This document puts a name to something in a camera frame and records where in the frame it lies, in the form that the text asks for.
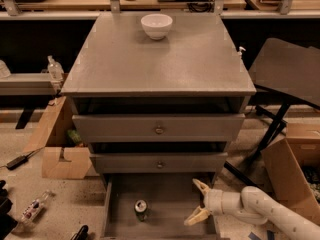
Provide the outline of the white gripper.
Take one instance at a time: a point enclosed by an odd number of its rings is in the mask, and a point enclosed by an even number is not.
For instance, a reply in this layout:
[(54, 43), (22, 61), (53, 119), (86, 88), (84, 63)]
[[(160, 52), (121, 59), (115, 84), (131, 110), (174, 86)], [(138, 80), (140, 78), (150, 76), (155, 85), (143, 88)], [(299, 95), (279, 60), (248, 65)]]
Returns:
[(211, 189), (207, 184), (196, 178), (194, 178), (192, 182), (204, 196), (204, 205), (206, 209), (198, 206), (184, 221), (185, 226), (192, 226), (204, 221), (210, 216), (210, 214), (234, 215), (243, 208), (239, 193)]

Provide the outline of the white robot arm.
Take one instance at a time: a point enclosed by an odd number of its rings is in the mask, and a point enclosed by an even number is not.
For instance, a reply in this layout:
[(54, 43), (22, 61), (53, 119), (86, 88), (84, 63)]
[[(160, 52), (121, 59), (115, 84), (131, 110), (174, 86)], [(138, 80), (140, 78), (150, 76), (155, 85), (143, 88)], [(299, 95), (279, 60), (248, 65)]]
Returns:
[(231, 215), (240, 221), (262, 225), (271, 221), (291, 240), (320, 240), (320, 227), (275, 201), (257, 187), (246, 186), (241, 192), (212, 189), (198, 179), (193, 183), (203, 195), (204, 206), (198, 206), (184, 221), (192, 226), (209, 216)]

